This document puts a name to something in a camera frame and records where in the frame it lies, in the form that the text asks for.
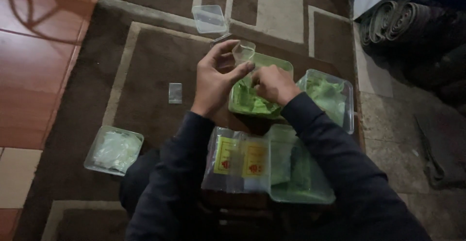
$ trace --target square plastic lid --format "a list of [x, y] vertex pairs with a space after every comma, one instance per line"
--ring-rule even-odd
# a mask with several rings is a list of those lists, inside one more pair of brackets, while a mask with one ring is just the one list
[[219, 5], [193, 6], [191, 12], [199, 33], [227, 31], [222, 8]]

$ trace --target plastic container lid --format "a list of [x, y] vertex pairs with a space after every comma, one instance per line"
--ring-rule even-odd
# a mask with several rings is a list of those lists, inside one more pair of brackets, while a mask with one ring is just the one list
[[[293, 65], [288, 61], [267, 56], [261, 53], [254, 53], [250, 60], [256, 64], [256, 70], [263, 66], [277, 65], [293, 76]], [[280, 106], [277, 104], [269, 103], [255, 95], [255, 90], [250, 88], [251, 76], [252, 73], [249, 73], [246, 77], [242, 78], [233, 86], [230, 92], [228, 110], [232, 113], [254, 115], [268, 119], [281, 118]]]
[[225, 18], [219, 5], [193, 6], [191, 9], [198, 33], [226, 32]]
[[309, 69], [297, 83], [348, 134], [354, 132], [353, 85], [333, 75]]
[[274, 124], [268, 139], [267, 192], [276, 202], [331, 204], [335, 194], [304, 144], [289, 125]]
[[92, 143], [92, 146], [90, 147], [90, 150], [89, 150], [89, 153], [88, 153], [88, 155], [86, 157], [86, 160], [84, 161], [84, 167], [89, 169], [89, 170], [94, 170], [94, 171], [113, 174], [113, 175], [124, 176], [125, 175], [124, 172], [119, 171], [117, 169], [113, 169], [113, 168], [102, 167], [99, 164], [95, 163], [95, 161], [93, 159], [94, 153], [96, 152], [99, 145], [101, 145], [103, 143], [104, 136], [105, 136], [105, 134], [107, 132], [117, 132], [117, 133], [120, 133], [120, 134], [123, 134], [123, 135], [136, 136], [139, 140], [141, 140], [141, 144], [139, 146], [139, 149], [135, 153], [136, 155], [139, 154], [139, 151], [141, 150], [141, 147], [142, 147], [143, 141], [144, 141], [144, 136], [142, 134], [138, 134], [138, 133], [123, 130], [123, 129], [120, 129], [120, 128], [104, 125], [97, 132], [96, 138], [94, 139], [94, 142]]

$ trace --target person's left hand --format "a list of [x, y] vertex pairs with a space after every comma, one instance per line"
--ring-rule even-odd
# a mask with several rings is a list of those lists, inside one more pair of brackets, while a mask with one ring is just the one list
[[196, 96], [191, 112], [211, 118], [227, 101], [233, 85], [254, 69], [252, 62], [238, 65], [228, 73], [225, 66], [234, 65], [232, 49], [238, 40], [228, 40], [212, 47], [198, 63]]

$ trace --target hand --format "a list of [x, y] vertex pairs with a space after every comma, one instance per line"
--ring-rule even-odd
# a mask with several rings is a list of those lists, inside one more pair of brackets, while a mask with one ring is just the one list
[[278, 103], [282, 107], [301, 93], [293, 77], [276, 65], [260, 67], [253, 74], [252, 85], [257, 95], [267, 101]]
[[191, 112], [211, 118], [228, 100], [233, 85], [254, 69], [252, 62], [245, 62], [225, 72], [234, 65], [232, 49], [238, 40], [228, 40], [212, 47], [198, 63], [196, 96]]

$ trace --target person's right hand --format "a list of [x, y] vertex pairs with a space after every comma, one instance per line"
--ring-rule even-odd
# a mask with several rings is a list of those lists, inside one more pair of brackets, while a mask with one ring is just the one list
[[282, 107], [301, 93], [293, 77], [276, 65], [260, 67], [253, 74], [252, 85], [257, 95]]

